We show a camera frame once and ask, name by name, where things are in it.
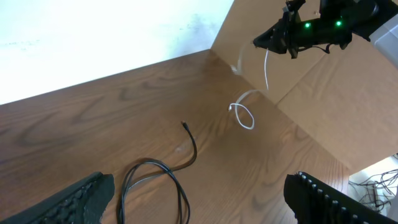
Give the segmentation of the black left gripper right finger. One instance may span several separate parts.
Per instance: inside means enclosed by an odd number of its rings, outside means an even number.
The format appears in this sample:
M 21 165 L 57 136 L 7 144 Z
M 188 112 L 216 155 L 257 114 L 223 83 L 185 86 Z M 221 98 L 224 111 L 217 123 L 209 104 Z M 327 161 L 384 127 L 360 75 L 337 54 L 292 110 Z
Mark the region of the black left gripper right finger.
M 306 172 L 287 175 L 284 199 L 298 224 L 397 224 Z

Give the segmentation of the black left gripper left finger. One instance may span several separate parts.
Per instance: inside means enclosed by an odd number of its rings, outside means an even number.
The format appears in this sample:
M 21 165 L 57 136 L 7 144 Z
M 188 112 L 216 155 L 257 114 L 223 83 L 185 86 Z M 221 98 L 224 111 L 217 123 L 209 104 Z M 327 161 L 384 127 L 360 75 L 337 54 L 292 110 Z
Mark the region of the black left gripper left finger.
M 94 172 L 1 224 L 99 224 L 114 193 L 114 176 Z

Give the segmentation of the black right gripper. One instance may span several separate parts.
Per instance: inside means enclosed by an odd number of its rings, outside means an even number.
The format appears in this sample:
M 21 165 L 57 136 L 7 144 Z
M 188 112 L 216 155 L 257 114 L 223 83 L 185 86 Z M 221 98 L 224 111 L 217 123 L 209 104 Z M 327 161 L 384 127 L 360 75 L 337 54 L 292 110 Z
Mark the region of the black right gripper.
M 298 53 L 312 47 L 326 47 L 330 52 L 331 45 L 338 45 L 344 50 L 351 42 L 351 31 L 347 28 L 342 11 L 349 6 L 347 1 L 320 1 L 320 17 L 302 21 L 299 9 L 305 0 L 287 1 L 282 19 L 277 28 L 271 27 L 253 40 L 255 47 L 280 50 L 283 48 L 297 58 Z

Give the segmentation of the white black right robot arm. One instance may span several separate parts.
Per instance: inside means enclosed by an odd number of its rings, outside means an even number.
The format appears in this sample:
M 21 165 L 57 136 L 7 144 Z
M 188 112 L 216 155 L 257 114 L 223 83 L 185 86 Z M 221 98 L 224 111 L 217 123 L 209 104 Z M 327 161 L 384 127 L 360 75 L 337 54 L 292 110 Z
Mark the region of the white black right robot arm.
M 287 1 L 282 18 L 253 40 L 257 48 L 277 54 L 298 53 L 311 48 L 330 52 L 331 45 L 344 50 L 358 35 L 370 42 L 397 65 L 397 4 L 392 0 L 323 0 L 320 17 L 301 20 L 299 9 L 305 0 Z

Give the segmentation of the brown cardboard wall panel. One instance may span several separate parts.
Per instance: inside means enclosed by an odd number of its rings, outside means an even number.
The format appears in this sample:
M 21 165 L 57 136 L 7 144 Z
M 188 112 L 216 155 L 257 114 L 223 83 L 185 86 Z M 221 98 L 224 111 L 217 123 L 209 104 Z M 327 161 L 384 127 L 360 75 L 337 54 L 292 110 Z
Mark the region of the brown cardboard wall panel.
M 309 49 L 293 59 L 253 46 L 283 1 L 235 1 L 212 46 L 254 88 L 351 172 L 397 152 L 397 68 L 368 41 Z

